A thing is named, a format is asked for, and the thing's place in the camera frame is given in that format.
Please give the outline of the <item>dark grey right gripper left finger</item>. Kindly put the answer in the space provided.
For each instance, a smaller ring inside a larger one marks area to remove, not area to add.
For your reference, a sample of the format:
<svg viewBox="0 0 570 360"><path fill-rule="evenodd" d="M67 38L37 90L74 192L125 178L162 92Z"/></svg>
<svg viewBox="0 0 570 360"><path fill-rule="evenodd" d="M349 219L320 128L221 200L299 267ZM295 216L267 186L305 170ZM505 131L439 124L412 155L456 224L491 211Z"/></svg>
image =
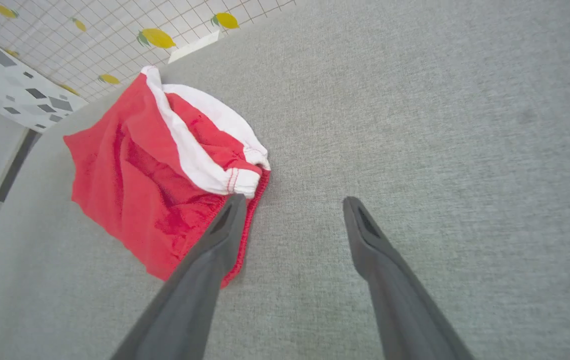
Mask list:
<svg viewBox="0 0 570 360"><path fill-rule="evenodd" d="M237 262L247 201L233 194L112 355L114 360L202 360L223 278Z"/></svg>

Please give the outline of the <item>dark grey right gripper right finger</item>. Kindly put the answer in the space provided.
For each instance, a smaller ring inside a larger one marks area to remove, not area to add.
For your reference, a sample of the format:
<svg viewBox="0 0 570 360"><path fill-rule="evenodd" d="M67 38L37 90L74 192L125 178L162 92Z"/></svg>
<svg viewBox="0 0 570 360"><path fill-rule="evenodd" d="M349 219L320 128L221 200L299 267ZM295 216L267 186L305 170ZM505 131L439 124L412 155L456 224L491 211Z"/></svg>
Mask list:
<svg viewBox="0 0 570 360"><path fill-rule="evenodd" d="M386 360L471 360L472 353L379 228L347 196L343 215L352 262L367 282Z"/></svg>

